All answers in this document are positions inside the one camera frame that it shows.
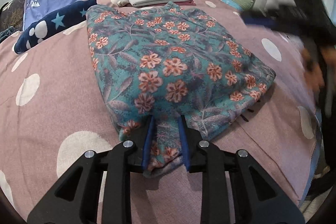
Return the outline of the right hand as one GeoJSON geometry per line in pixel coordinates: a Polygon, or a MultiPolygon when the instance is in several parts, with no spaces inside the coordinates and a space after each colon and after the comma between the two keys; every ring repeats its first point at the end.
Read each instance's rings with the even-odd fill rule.
{"type": "MultiPolygon", "coordinates": [[[[328,46],[322,48],[322,57],[327,65],[333,67],[333,79],[335,82],[335,46],[328,46]]],[[[306,85],[315,96],[317,96],[322,88],[325,87],[325,81],[323,80],[323,75],[321,68],[318,63],[313,61],[310,56],[309,51],[306,47],[301,51],[302,64],[305,69],[304,71],[304,79],[306,81],[306,85]]]]}

